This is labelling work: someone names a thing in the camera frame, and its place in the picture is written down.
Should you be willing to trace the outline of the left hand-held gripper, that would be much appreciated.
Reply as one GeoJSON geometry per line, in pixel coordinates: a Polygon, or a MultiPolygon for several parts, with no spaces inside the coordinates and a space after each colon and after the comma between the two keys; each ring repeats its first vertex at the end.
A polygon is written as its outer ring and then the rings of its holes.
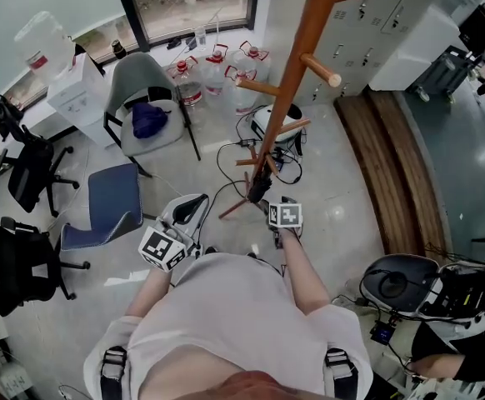
{"type": "Polygon", "coordinates": [[[170,273],[185,258],[200,258],[203,246],[192,236],[201,227],[208,207],[209,196],[205,193],[173,199],[162,211],[162,219],[157,217],[147,226],[138,253],[165,273],[170,273]]]}

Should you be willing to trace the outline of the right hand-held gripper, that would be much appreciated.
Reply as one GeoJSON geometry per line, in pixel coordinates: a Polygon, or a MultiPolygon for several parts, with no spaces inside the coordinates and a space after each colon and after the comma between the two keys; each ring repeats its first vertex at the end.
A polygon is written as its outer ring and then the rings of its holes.
{"type": "Polygon", "coordinates": [[[282,196],[282,202],[269,203],[262,199],[260,208],[267,217],[268,228],[273,232],[275,248],[283,247],[279,230],[285,229],[299,239],[303,232],[302,205],[291,197],[282,196]]]}

